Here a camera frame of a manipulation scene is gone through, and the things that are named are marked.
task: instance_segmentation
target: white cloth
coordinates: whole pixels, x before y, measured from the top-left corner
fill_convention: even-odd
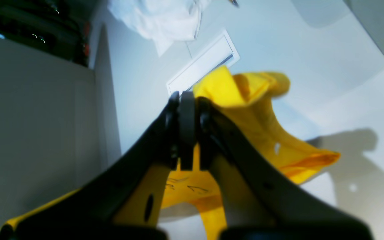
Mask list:
[[[174,41],[195,40],[201,13],[211,0],[108,0],[108,10],[125,25],[155,42],[158,56]]]

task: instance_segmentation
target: yellow fabric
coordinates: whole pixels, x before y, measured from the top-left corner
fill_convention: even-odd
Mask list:
[[[230,118],[250,143],[280,172],[296,184],[328,166],[340,154],[317,149],[288,134],[276,120],[271,98],[285,94],[290,81],[281,73],[243,73],[232,76],[226,67],[208,74],[193,91],[207,97]],[[220,190],[209,172],[199,170],[199,146],[192,172],[172,171],[162,208],[181,202],[194,204],[201,214],[208,240],[226,228]]]

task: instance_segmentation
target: white floor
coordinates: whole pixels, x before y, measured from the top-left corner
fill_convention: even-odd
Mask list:
[[[318,147],[343,154],[304,188],[362,218],[375,239],[384,240],[384,56],[340,0],[239,5],[214,0],[198,40],[189,43],[191,53],[179,42],[158,58],[153,42],[117,22],[102,1],[92,20],[90,67],[106,26],[122,153],[166,104],[166,82],[225,28],[241,56],[231,72],[286,73],[290,92],[273,102],[280,123],[300,139],[317,138]],[[160,226],[173,240],[205,238],[197,216]]]

